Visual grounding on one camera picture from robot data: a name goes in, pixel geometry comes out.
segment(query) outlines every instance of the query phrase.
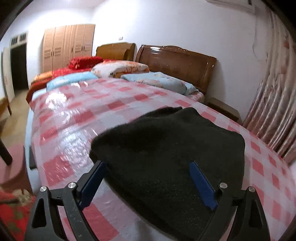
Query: dark doorway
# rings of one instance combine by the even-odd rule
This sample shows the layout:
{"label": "dark doorway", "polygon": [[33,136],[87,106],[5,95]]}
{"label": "dark doorway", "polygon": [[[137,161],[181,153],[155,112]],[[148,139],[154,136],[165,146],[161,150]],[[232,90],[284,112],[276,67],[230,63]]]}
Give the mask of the dark doorway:
{"label": "dark doorway", "polygon": [[11,77],[14,91],[28,89],[27,44],[11,49]]}

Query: wooden wardrobe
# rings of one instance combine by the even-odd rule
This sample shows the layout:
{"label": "wooden wardrobe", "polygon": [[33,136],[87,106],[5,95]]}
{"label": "wooden wardrobe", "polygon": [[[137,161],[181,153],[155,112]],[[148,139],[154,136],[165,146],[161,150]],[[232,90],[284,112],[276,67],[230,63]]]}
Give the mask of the wooden wardrobe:
{"label": "wooden wardrobe", "polygon": [[43,72],[67,67],[75,57],[91,56],[95,24],[77,24],[45,30]]}

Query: silver bolt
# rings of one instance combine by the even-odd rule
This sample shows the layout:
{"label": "silver bolt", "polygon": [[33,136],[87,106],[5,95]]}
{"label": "silver bolt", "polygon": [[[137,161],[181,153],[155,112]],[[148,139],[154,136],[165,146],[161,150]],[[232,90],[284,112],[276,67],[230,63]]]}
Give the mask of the silver bolt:
{"label": "silver bolt", "polygon": [[256,189],[255,189],[254,187],[249,187],[249,191],[250,191],[250,192],[255,192]]}
{"label": "silver bolt", "polygon": [[76,183],[69,183],[68,188],[74,188],[76,186]]}
{"label": "silver bolt", "polygon": [[225,189],[225,188],[227,188],[227,184],[226,183],[220,183],[220,187]]}
{"label": "silver bolt", "polygon": [[46,186],[43,186],[43,187],[40,188],[40,191],[41,191],[41,192],[45,192],[46,189],[47,189],[47,187],[46,187]]}

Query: bed frame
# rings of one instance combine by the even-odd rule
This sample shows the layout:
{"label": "bed frame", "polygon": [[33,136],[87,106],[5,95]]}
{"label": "bed frame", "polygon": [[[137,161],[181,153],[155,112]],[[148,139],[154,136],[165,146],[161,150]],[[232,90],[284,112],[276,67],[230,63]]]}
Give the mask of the bed frame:
{"label": "bed frame", "polygon": [[152,72],[162,72],[193,84],[206,94],[217,59],[177,46],[142,45],[136,62],[149,66]]}

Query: floral curtain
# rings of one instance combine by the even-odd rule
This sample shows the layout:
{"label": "floral curtain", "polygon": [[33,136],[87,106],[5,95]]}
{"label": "floral curtain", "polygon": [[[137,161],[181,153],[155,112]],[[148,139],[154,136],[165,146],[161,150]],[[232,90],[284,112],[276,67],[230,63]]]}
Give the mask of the floral curtain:
{"label": "floral curtain", "polygon": [[296,44],[268,10],[267,69],[243,126],[287,163],[296,160]]}

